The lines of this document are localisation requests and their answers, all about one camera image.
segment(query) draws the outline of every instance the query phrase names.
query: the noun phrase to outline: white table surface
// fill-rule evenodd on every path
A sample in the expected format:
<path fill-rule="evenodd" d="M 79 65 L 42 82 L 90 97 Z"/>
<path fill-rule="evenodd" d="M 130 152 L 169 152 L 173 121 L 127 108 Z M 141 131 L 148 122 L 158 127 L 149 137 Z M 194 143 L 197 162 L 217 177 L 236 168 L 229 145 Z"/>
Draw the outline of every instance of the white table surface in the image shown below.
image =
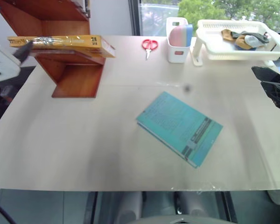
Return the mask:
<path fill-rule="evenodd" d="M 140 36 L 106 36 L 96 98 L 52 98 L 37 66 L 0 120 L 0 188 L 32 190 L 280 189 L 280 109 L 251 71 L 262 62 L 167 62 L 166 39 L 145 61 Z M 185 92 L 184 86 L 191 91 Z M 224 127 L 195 169 L 137 125 L 160 93 Z"/>

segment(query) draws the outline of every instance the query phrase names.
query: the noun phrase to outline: pink sponge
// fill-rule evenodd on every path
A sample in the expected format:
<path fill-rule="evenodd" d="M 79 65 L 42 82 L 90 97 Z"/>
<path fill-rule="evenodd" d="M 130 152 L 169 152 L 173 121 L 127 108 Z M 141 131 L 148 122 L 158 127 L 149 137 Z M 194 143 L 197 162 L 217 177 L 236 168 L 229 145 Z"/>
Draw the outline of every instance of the pink sponge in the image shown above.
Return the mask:
<path fill-rule="evenodd" d="M 192 24 L 177 26 L 170 32 L 169 43 L 175 47 L 189 47 L 191 45 L 192 33 Z"/>

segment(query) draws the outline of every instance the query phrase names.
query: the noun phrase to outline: white container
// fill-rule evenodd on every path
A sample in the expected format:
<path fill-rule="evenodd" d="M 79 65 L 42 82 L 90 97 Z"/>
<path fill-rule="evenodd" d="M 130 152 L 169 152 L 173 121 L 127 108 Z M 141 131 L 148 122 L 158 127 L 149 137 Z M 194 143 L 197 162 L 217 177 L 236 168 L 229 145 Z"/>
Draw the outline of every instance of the white container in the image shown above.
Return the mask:
<path fill-rule="evenodd" d="M 223 29 L 229 29 L 237 33 L 247 31 L 264 34 L 268 32 L 272 38 L 265 47 L 257 48 L 256 51 L 236 50 L 234 43 L 223 40 L 221 34 Z M 202 66 L 203 64 L 200 58 L 202 44 L 205 45 L 210 60 L 263 60 L 266 65 L 271 66 L 273 65 L 271 60 L 277 60 L 280 57 L 279 34 L 262 22 L 199 20 L 196 36 L 194 48 L 191 50 L 192 61 L 195 66 Z"/>
<path fill-rule="evenodd" d="M 176 26 L 188 25 L 187 19 L 183 17 L 168 17 L 166 20 L 166 36 L 168 43 L 168 61 L 171 63 L 184 63 L 190 47 L 175 47 L 169 43 L 169 35 Z"/>

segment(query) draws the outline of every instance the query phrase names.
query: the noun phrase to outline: wooden bookend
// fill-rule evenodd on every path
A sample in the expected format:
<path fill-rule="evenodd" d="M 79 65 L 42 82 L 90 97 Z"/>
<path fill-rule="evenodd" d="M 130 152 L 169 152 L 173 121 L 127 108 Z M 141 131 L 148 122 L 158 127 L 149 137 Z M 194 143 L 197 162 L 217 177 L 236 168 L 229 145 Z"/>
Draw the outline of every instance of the wooden bookend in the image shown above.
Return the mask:
<path fill-rule="evenodd" d="M 89 19 L 71 0 L 0 0 L 0 12 L 18 36 L 89 35 Z M 74 50 L 33 50 L 57 87 L 52 97 L 95 97 L 105 58 Z"/>

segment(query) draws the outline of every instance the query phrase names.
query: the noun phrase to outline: book cover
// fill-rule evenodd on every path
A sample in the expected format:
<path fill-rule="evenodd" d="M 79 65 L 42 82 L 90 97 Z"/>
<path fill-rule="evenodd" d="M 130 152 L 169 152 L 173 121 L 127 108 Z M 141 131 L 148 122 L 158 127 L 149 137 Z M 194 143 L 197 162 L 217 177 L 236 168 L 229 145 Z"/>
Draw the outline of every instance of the book cover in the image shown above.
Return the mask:
<path fill-rule="evenodd" d="M 201 166 L 223 128 L 167 92 L 153 101 L 137 121 L 195 168 Z"/>

